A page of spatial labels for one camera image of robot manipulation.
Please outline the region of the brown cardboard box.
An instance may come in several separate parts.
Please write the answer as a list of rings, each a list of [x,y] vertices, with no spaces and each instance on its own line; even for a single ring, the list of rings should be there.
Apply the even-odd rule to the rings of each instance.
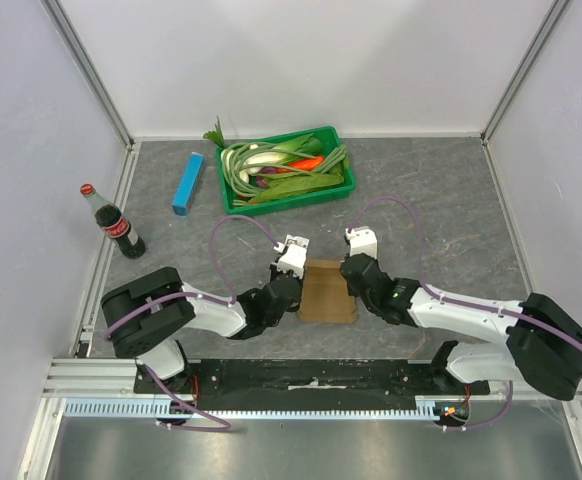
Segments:
[[[353,324],[356,301],[340,273],[339,260],[309,259],[303,282],[299,319],[306,323]]]

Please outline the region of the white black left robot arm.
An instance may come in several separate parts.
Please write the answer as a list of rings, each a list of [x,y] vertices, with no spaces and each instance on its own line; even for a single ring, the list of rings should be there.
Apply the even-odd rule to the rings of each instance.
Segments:
[[[270,281],[237,296],[217,297],[181,280],[164,267],[106,293],[101,309],[106,339],[115,356],[149,367],[156,382],[179,393],[190,382],[184,348],[174,335],[182,329],[215,333],[231,340],[261,335],[299,308],[303,276],[271,266]]]

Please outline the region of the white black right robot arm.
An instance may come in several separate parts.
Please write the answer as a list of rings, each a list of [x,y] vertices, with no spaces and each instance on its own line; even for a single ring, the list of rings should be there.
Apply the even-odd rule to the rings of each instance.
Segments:
[[[350,294],[392,325],[441,329],[478,339],[445,343],[429,368],[438,392],[478,381],[524,381],[541,394],[570,401],[582,381],[582,327],[555,301],[451,297],[408,278],[392,279],[367,254],[347,257],[340,274]]]

